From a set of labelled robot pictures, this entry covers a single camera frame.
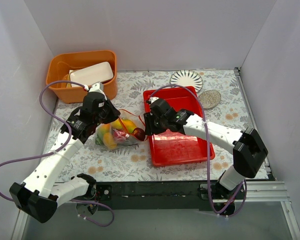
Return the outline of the red apple toy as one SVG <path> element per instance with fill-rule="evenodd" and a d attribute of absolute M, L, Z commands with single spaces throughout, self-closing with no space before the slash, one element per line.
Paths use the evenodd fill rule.
<path fill-rule="evenodd" d="M 129 137 L 130 135 L 124 131 L 113 129 L 112 136 L 117 143 L 117 145 L 128 146 L 130 144 Z"/>

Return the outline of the yellow orange mango toy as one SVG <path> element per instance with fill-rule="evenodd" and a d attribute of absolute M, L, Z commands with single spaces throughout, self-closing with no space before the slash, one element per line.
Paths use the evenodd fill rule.
<path fill-rule="evenodd" d="M 122 119 L 121 121 L 123 122 L 123 125 L 125 126 L 129 134 L 132 134 L 135 128 L 137 128 L 135 123 L 129 119 Z"/>

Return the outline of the yellow corn cob toy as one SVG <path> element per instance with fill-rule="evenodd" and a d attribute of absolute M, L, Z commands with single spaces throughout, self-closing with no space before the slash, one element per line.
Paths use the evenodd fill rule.
<path fill-rule="evenodd" d="M 113 121 L 110 125 L 112 128 L 117 129 L 117 130 L 123 129 L 123 126 L 122 126 L 119 118 L 117 120 Z"/>

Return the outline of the green orange mango toy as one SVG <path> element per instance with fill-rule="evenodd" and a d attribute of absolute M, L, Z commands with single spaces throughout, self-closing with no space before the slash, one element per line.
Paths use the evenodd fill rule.
<path fill-rule="evenodd" d="M 94 141 L 95 141 L 95 144 L 96 145 L 103 145 L 103 138 L 104 138 L 104 135 L 106 133 L 109 133 L 111 130 L 111 125 L 109 123 L 107 124 L 101 124 L 100 126 L 98 126 L 96 128 L 96 132 L 95 132 L 95 138 L 94 138 Z"/>

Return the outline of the dark purple fruit toy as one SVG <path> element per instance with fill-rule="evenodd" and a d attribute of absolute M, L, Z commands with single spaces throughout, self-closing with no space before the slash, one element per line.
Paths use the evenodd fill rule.
<path fill-rule="evenodd" d="M 145 131 L 142 128 L 136 127 L 133 132 L 132 135 L 139 141 L 144 141 L 146 138 L 146 134 Z"/>

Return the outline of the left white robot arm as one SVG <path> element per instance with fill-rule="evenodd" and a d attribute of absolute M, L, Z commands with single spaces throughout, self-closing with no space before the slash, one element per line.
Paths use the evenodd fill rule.
<path fill-rule="evenodd" d="M 71 158 L 92 136 L 98 125 L 118 119 L 120 112 L 101 91 L 90 91 L 66 120 L 51 148 L 53 154 L 45 158 L 21 183 L 13 183 L 10 195 L 21 211 L 40 223 L 47 222 L 62 204 L 72 200 L 95 200 L 96 180 L 84 173 L 55 186 L 59 174 Z"/>

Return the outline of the orange fruit toy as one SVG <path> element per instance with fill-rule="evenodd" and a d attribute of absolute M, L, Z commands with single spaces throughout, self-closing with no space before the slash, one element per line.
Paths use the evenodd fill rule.
<path fill-rule="evenodd" d="M 117 143 L 113 138 L 113 135 L 110 132 L 106 132 L 103 135 L 103 144 L 109 149 L 114 150 L 117 148 Z"/>

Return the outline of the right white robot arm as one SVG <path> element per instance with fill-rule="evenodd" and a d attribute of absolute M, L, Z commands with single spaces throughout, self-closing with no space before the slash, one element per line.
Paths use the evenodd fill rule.
<path fill-rule="evenodd" d="M 150 97 L 146 103 L 150 108 L 144 114 L 146 135 L 170 130 L 206 140 L 208 144 L 217 145 L 232 154 L 232 166 L 220 176 L 215 185 L 217 195 L 222 199 L 233 195 L 243 180 L 255 178 L 268 155 L 264 142 L 253 127 L 246 130 L 225 127 L 204 120 L 186 109 L 176 111 L 166 100 L 158 97 Z"/>

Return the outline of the clear zip top bag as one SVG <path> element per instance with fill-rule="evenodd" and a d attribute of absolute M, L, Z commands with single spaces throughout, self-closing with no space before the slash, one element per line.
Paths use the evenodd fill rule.
<path fill-rule="evenodd" d="M 145 122 L 141 115 L 120 109 L 120 116 L 111 123 L 103 123 L 96 128 L 94 142 L 107 150 L 138 145 L 147 140 Z"/>

